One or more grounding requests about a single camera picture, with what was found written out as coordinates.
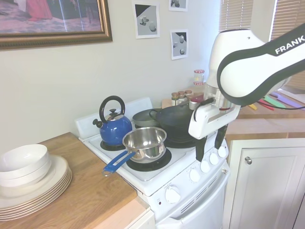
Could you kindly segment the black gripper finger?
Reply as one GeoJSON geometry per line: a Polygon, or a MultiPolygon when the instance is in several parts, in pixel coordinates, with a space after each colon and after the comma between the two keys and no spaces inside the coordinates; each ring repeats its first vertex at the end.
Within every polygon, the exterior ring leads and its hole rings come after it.
{"type": "Polygon", "coordinates": [[[215,143],[214,143],[215,148],[220,148],[220,146],[222,145],[227,128],[228,128],[228,125],[224,125],[223,127],[218,129],[217,136],[215,138],[215,143]]]}
{"type": "Polygon", "coordinates": [[[204,157],[204,147],[206,143],[207,137],[196,140],[196,160],[202,162],[204,157]]]}

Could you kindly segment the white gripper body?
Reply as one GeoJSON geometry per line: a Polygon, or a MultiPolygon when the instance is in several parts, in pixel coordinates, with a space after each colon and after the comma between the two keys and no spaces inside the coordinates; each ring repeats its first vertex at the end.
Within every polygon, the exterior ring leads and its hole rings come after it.
{"type": "Polygon", "coordinates": [[[195,139],[205,138],[235,120],[239,111],[239,105],[234,105],[226,111],[220,111],[219,107],[212,104],[200,106],[192,114],[188,133],[195,139]]]}

